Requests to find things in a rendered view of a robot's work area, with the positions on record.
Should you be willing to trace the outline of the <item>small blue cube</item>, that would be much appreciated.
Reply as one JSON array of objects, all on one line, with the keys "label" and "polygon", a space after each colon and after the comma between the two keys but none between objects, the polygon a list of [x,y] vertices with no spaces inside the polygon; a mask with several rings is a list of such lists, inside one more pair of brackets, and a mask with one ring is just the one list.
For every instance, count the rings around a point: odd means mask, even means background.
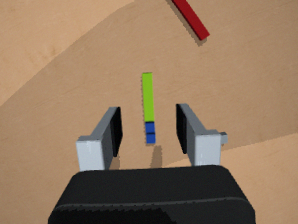
[{"label": "small blue cube", "polygon": [[146,133],[146,143],[156,143],[155,132]]},{"label": "small blue cube", "polygon": [[155,132],[155,123],[154,121],[145,121],[146,133]]}]

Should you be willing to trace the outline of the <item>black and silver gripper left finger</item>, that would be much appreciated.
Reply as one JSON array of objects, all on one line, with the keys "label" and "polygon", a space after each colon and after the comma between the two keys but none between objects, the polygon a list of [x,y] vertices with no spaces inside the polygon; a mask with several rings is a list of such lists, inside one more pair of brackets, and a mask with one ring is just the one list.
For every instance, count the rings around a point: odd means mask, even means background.
[{"label": "black and silver gripper left finger", "polygon": [[108,170],[122,137],[121,108],[109,107],[91,135],[80,136],[75,142],[80,172]]}]

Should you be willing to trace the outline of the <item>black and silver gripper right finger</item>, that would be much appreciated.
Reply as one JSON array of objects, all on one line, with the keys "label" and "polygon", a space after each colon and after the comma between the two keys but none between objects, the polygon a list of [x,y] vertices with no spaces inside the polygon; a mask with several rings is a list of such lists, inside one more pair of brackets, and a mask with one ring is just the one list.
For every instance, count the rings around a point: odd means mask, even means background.
[{"label": "black and silver gripper right finger", "polygon": [[222,135],[207,130],[187,103],[176,104],[176,133],[191,166],[220,165]]}]

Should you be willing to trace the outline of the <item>grey rod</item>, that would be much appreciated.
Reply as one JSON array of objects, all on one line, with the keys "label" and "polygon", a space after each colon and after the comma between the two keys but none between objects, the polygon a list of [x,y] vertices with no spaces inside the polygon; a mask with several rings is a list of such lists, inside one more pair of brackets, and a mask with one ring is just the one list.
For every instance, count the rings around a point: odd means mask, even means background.
[{"label": "grey rod", "polygon": [[226,132],[220,132],[220,134],[222,135],[221,144],[228,143],[228,136],[227,136]]}]

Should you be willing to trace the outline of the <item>red rod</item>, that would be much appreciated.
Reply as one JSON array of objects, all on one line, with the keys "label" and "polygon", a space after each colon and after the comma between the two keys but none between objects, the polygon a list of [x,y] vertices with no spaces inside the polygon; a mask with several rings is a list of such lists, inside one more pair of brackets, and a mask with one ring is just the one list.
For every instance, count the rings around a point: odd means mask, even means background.
[{"label": "red rod", "polygon": [[186,0],[171,0],[200,41],[210,34]]}]

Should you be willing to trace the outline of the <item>lime green rod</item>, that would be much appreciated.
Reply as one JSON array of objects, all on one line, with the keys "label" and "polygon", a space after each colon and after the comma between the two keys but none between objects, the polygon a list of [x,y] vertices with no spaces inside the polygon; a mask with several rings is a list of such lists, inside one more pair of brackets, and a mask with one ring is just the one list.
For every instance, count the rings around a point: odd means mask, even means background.
[{"label": "lime green rod", "polygon": [[145,121],[154,121],[152,72],[142,73],[142,81],[144,99],[144,118]]}]

